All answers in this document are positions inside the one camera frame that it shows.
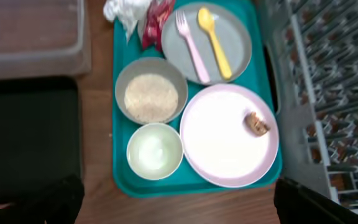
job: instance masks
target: bowl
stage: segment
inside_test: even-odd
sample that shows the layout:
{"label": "bowl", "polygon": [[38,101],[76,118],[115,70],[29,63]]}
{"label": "bowl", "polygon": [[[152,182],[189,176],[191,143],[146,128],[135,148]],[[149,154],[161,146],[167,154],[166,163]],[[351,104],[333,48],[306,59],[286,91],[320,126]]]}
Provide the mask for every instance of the bowl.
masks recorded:
{"label": "bowl", "polygon": [[160,180],[170,176],[178,169],[182,159],[180,135],[167,124],[146,124],[128,142],[129,167],[146,180]]}
{"label": "bowl", "polygon": [[188,97],[188,86],[186,78],[179,72],[179,70],[168,63],[166,60],[157,57],[141,58],[130,63],[123,71],[119,74],[115,85],[115,98],[119,109],[124,115],[138,124],[147,124],[147,122],[136,119],[130,114],[125,106],[125,94],[129,82],[135,77],[143,74],[153,73],[160,75],[169,80],[176,91],[178,92],[178,105],[174,113],[160,123],[168,123],[176,118],[186,105]]}

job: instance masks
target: black baking pan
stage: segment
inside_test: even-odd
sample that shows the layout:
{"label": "black baking pan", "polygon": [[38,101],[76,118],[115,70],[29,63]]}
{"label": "black baking pan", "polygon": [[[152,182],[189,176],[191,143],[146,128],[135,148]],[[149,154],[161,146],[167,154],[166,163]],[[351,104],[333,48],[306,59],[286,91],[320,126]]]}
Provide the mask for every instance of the black baking pan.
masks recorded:
{"label": "black baking pan", "polygon": [[81,177],[80,128],[71,78],[0,81],[0,203]]}

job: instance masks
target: spoon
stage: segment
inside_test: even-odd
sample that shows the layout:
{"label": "spoon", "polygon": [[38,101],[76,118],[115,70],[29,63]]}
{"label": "spoon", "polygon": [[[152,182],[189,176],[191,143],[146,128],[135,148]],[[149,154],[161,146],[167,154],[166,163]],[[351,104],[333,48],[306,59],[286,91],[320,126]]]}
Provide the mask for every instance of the spoon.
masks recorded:
{"label": "spoon", "polygon": [[209,34],[209,38],[211,39],[212,46],[214,49],[215,57],[218,61],[219,70],[221,71],[223,78],[230,79],[232,76],[232,72],[230,69],[229,62],[227,62],[221,44],[216,37],[214,29],[214,19],[212,17],[212,14],[205,7],[202,7],[198,11],[198,24],[207,34]]}

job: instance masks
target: pink fork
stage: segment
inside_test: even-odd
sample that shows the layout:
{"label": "pink fork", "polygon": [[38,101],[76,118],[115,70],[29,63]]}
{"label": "pink fork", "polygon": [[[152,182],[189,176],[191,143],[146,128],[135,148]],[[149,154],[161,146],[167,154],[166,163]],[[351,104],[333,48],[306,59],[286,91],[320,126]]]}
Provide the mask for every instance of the pink fork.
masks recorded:
{"label": "pink fork", "polygon": [[197,47],[194,44],[194,40],[191,37],[190,28],[189,25],[187,24],[185,13],[177,12],[176,21],[177,21],[177,27],[180,35],[182,35],[185,38],[189,46],[190,54],[191,57],[193,58],[193,62],[196,67],[198,78],[203,84],[209,83],[211,79],[209,78],[204,62],[201,59],[200,53],[198,52]]}

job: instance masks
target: metal rack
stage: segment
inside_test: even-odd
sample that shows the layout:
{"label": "metal rack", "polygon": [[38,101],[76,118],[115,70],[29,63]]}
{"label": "metal rack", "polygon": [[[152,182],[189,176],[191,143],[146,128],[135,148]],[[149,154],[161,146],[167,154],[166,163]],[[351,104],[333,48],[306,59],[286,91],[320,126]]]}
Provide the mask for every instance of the metal rack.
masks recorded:
{"label": "metal rack", "polygon": [[285,177],[358,213],[358,0],[264,0]]}

